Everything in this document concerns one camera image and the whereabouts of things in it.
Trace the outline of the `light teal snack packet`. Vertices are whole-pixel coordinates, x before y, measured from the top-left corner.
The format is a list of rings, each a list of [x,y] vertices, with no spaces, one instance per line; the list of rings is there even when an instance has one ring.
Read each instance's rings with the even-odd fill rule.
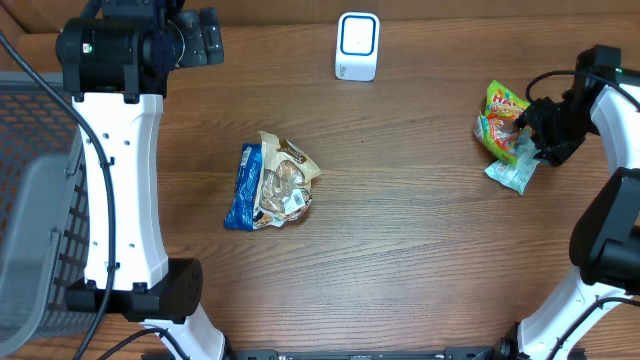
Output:
[[[540,161],[535,158],[537,149],[531,140],[530,130],[524,130],[518,137],[515,151],[518,156],[515,165],[509,165],[502,160],[497,160],[487,167],[484,173],[501,185],[523,195],[540,163]]]

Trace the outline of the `green Haribo candy bag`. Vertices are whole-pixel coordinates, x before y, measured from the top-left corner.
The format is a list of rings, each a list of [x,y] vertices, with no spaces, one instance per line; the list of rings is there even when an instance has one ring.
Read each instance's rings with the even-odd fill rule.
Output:
[[[486,92],[474,135],[498,160],[515,166],[524,156],[531,129],[519,128],[515,121],[530,106],[504,85],[493,80]]]

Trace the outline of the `beige brown snack bag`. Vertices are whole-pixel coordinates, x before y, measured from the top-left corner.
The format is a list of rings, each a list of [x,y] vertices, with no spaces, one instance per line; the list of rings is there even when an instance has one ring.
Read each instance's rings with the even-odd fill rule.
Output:
[[[266,131],[259,134],[262,168],[254,199],[253,228],[282,227],[308,210],[311,183],[321,170],[289,140]]]

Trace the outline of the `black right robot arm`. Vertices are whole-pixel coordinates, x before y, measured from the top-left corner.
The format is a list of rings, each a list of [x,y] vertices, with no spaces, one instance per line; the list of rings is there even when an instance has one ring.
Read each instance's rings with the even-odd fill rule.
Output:
[[[484,359],[582,359],[580,339],[618,305],[638,303],[639,74],[605,45],[580,53],[569,74],[561,101],[532,100],[515,124],[532,129],[537,158],[552,166],[599,136],[610,178],[572,231],[567,275]]]

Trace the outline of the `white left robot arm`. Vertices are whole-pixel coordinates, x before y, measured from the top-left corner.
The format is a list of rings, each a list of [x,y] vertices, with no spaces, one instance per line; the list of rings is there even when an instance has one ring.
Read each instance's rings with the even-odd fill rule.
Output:
[[[92,1],[56,41],[81,136],[89,209],[83,277],[67,309],[118,313],[157,334],[178,359],[220,359],[226,339],[200,299],[201,263],[162,240],[157,142],[169,74],[224,60],[217,11],[180,1]]]

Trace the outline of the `blue snack bar wrapper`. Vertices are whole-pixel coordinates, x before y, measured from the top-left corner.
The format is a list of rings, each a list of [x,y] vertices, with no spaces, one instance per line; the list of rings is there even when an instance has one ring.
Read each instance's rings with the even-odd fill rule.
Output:
[[[254,229],[254,201],[261,172],[261,145],[244,144],[236,176],[234,200],[224,220],[225,228],[244,231]]]

